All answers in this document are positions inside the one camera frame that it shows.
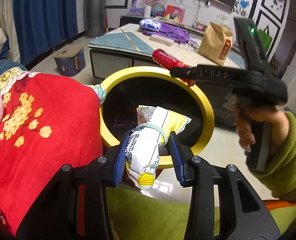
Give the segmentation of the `green sleeve right forearm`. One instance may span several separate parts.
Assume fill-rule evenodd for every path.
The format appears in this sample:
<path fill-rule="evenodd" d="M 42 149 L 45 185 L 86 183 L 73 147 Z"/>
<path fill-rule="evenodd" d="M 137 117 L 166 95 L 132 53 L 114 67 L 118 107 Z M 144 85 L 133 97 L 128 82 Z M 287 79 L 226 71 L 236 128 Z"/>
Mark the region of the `green sleeve right forearm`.
<path fill-rule="evenodd" d="M 272 193 L 288 202 L 296 202 L 296 117 L 285 112 L 290 123 L 289 134 L 279 152 L 267 164 L 264 172 L 249 171 Z"/>

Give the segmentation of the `right hand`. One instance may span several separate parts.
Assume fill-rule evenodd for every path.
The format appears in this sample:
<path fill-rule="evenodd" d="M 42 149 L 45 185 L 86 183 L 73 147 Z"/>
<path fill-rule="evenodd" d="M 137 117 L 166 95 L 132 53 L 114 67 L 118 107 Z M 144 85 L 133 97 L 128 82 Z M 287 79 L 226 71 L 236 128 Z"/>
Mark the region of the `right hand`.
<path fill-rule="evenodd" d="M 288 117 L 283 111 L 279 111 L 272 106 L 248 108 L 245 113 L 253 121 L 268 122 L 271 124 L 270 157 L 274 157 L 288 137 L 290 129 Z M 234 114 L 236 116 L 239 144 L 244 150 L 246 150 L 246 152 L 250 153 L 251 146 L 256 143 L 256 138 L 252 133 L 251 125 L 242 117 L 242 111 L 238 105 L 235 105 Z"/>

